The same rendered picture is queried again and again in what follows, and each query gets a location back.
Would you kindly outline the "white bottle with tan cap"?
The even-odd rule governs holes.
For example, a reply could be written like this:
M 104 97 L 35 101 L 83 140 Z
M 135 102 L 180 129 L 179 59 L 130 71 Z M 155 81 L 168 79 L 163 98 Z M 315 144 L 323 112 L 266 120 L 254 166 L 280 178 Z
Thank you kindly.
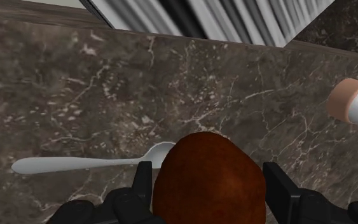
M 326 108 L 335 119 L 358 126 L 358 80 L 340 81 L 331 91 Z

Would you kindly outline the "reddish brown round fruit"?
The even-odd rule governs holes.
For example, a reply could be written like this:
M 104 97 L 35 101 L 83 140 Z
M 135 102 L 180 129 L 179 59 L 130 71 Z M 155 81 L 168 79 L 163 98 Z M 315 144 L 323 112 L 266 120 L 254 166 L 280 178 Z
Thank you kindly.
M 261 168 L 229 139 L 197 132 L 180 139 L 154 184 L 153 214 L 166 224 L 265 224 Z

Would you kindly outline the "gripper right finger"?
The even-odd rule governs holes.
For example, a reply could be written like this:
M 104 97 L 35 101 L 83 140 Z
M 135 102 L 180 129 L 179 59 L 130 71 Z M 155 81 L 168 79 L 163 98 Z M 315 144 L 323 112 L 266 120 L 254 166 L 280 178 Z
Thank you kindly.
M 278 224 L 358 224 L 358 201 L 340 208 L 318 191 L 299 188 L 275 162 L 263 164 L 265 201 Z

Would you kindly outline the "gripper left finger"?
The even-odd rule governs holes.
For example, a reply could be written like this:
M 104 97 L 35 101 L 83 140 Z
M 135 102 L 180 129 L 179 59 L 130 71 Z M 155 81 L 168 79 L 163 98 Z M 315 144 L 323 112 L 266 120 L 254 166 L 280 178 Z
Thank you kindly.
M 140 162 L 131 187 L 110 191 L 103 203 L 71 200 L 62 204 L 46 224 L 165 224 L 150 211 L 152 163 Z

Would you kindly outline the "grey striped curtain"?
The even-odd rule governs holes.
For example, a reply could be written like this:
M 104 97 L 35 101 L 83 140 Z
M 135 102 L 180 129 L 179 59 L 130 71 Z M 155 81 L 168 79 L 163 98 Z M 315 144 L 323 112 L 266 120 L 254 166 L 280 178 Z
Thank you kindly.
M 284 47 L 334 0 L 79 0 L 113 29 Z

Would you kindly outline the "white spoon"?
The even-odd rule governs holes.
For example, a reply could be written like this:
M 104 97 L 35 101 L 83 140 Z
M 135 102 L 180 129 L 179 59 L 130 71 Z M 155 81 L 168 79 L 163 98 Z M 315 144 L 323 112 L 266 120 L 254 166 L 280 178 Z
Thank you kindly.
M 160 142 L 152 146 L 144 156 L 126 159 L 99 159 L 81 157 L 29 157 L 14 162 L 11 169 L 19 174 L 41 174 L 47 172 L 71 171 L 114 165 L 136 165 L 151 162 L 153 169 L 159 169 L 168 152 L 175 146 L 173 142 Z

